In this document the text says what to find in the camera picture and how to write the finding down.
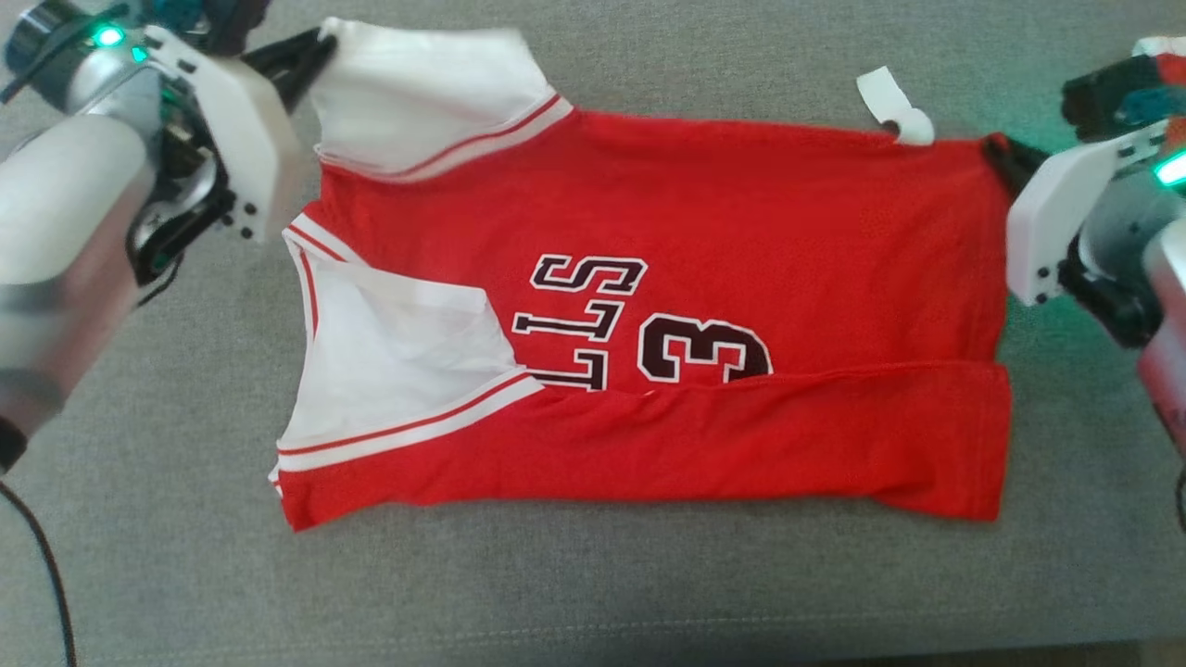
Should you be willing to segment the grey fabric sofa seat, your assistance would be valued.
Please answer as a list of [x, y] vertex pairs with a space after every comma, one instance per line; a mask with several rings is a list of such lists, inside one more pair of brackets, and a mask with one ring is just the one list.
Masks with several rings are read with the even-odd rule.
[[[272, 0], [512, 26], [566, 96], [665, 117], [871, 128], [886, 65], [948, 135], [1072, 141], [1059, 90], [1186, 0]], [[36, 512], [83, 667], [796, 663], [1186, 637], [1180, 460], [1131, 355], [1071, 300], [1012, 307], [1003, 515], [850, 498], [385, 506], [301, 535], [267, 482], [304, 350], [283, 244], [209, 233], [5, 477]]]

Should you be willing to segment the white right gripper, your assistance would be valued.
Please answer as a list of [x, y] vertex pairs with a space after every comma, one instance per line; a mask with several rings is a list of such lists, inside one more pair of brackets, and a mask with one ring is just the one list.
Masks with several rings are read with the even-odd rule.
[[1161, 120], [1105, 141], [1051, 155], [1005, 132], [982, 139], [982, 155], [1018, 199], [1005, 220], [1008, 288], [1025, 307], [1041, 296], [1059, 296], [1056, 265], [1076, 233], [1123, 169], [1159, 155], [1168, 122]]

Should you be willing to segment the red white basketball jersey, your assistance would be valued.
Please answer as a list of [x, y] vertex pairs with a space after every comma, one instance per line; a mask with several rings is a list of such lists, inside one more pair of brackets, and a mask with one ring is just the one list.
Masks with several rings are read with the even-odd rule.
[[323, 34], [321, 190], [283, 231], [292, 529], [471, 501], [996, 520], [1003, 139], [630, 117], [566, 100], [515, 31]]

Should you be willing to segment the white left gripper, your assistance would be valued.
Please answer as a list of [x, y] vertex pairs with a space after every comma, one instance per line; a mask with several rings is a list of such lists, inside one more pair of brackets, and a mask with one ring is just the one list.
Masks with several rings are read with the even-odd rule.
[[236, 195], [232, 220], [256, 240], [278, 237], [300, 210], [305, 169], [287, 110], [334, 58], [338, 38], [310, 28], [246, 52], [243, 63], [209, 57], [160, 26], [145, 27], [144, 38], [153, 63], [195, 95]]

